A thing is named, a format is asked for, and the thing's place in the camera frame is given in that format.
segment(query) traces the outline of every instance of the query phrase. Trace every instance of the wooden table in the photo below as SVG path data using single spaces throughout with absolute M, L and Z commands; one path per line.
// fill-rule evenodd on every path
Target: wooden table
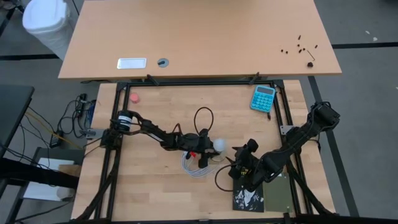
M 118 70 L 119 58 L 146 58 L 146 68 Z M 160 68 L 160 58 L 167 58 L 169 66 Z M 312 61 L 314 67 L 308 68 Z M 257 72 L 341 74 L 313 0 L 85 1 L 59 78 Z
M 115 89 L 116 84 L 100 86 L 93 128 L 109 127 Z M 294 124 L 299 126 L 306 122 L 308 113 L 300 82 L 287 80 L 285 89 Z M 213 110 L 215 116 L 214 125 L 209 133 L 211 139 L 226 139 L 228 155 L 233 157 L 232 146 L 242 146 L 249 138 L 253 138 L 259 144 L 255 153 L 259 157 L 267 151 L 279 148 L 281 143 L 275 109 L 271 111 L 270 121 L 266 114 L 249 109 L 253 90 L 254 86 L 246 85 L 136 87 L 131 91 L 139 94 L 141 102 L 135 105 L 130 103 L 128 108 L 137 111 L 145 119 L 152 120 L 163 130 L 171 131 L 176 123 L 180 123 L 183 133 L 194 133 L 193 116 L 199 107 L 207 106 Z M 197 118 L 198 128 L 207 128 L 209 124 L 210 114 L 201 111 Z M 87 151 L 97 145 L 90 145 Z M 165 151 L 157 141 L 146 135 L 125 137 L 113 220 L 282 217 L 282 213 L 278 212 L 233 211 L 232 193 L 217 189 L 214 174 L 202 179 L 190 177 L 180 166 L 181 155 L 181 151 Z M 316 143 L 306 143 L 301 156 L 308 186 L 324 206 L 333 211 L 333 202 Z M 72 218 L 84 211 L 96 193 L 103 157 L 104 149 L 97 149 L 85 158 Z M 224 188 L 232 188 L 232 179 L 227 172 L 221 172 L 218 180 Z M 305 208 L 301 191 L 299 195 L 301 207 Z

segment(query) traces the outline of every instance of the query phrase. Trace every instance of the desk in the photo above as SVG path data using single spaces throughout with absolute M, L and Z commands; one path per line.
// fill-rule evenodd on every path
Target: desk
M 287 80 L 284 83 L 294 124 L 299 126 L 306 122 L 308 113 L 300 82 Z M 93 128 L 109 127 L 115 89 L 116 84 L 100 86 Z M 254 86 L 147 86 L 133 87 L 131 91 L 139 94 L 141 102 L 136 105 L 130 103 L 129 110 L 137 111 L 144 118 L 152 120 L 154 124 L 168 131 L 171 131 L 176 123 L 180 123 L 183 133 L 194 133 L 193 116 L 196 110 L 201 106 L 211 108 L 215 120 L 209 137 L 226 139 L 228 155 L 231 157 L 234 154 L 231 147 L 242 146 L 249 138 L 255 139 L 259 144 L 255 153 L 257 157 L 280 147 L 275 108 L 271 111 L 270 121 L 265 113 L 249 109 Z M 228 96 L 223 94 L 225 91 L 228 91 Z M 119 108 L 122 104 L 123 98 L 119 102 Z M 198 114 L 199 129 L 208 127 L 209 115 L 205 111 Z M 87 151 L 97 145 L 90 145 Z M 181 154 L 181 151 L 163 150 L 158 142 L 145 135 L 125 137 L 112 220 L 282 217 L 282 213 L 278 212 L 232 211 L 232 193 L 216 188 L 214 174 L 194 179 L 184 173 L 180 167 Z M 84 211 L 96 193 L 103 157 L 104 149 L 97 149 L 83 161 L 72 218 Z M 334 211 L 320 154 L 314 142 L 308 142 L 303 146 L 302 162 L 308 186 L 327 209 Z M 221 172 L 218 180 L 224 188 L 232 187 L 232 179 L 227 172 Z
M 316 59 L 313 68 L 307 67 L 313 60 L 308 51 Z M 119 58 L 146 58 L 146 68 L 118 70 Z M 167 58 L 169 66 L 160 68 L 160 58 Z M 313 0 L 85 1 L 59 78 L 241 77 L 257 72 L 341 74 Z

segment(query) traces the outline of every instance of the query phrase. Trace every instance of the white container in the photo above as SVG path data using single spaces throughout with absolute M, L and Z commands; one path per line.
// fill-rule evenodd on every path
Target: white container
M 28 33 L 63 60 L 73 34 L 68 23 L 69 13 L 68 4 L 63 0 L 31 0 L 25 9 L 22 24 Z

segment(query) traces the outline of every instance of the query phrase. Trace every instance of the yellow cable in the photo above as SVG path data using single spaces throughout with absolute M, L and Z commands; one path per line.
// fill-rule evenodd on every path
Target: yellow cable
M 39 120 L 38 118 L 36 118 L 34 115 L 32 115 L 31 113 L 29 113 L 28 111 L 26 111 L 26 114 L 29 115 L 29 116 L 31 116 L 31 117 L 32 117 L 33 119 L 35 119 L 37 122 L 39 122 L 39 124 L 40 124 L 41 126 L 43 126 L 43 128 L 44 128 L 47 132 L 49 132 L 50 134 L 54 135 L 55 137 L 57 137 L 57 138 L 59 138 L 59 139 L 62 139 L 62 140 L 64 140 L 64 141 L 66 141 L 67 143 L 71 144 L 72 146 L 75 146 L 75 147 L 77 147 L 77 148 L 79 148 L 79 149 L 83 149 L 82 147 L 76 145 L 76 144 L 73 143 L 72 141 L 63 138 L 63 137 L 59 136 L 58 134 L 55 134 L 52 130 L 49 130 L 49 128 L 46 127 L 46 126 L 43 124 L 43 122 L 41 122 L 41 120 Z

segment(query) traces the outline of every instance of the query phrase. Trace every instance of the white label plate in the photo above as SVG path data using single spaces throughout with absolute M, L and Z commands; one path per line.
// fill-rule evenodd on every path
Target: white label plate
M 118 60 L 118 69 L 142 69 L 146 66 L 146 58 L 119 58 Z

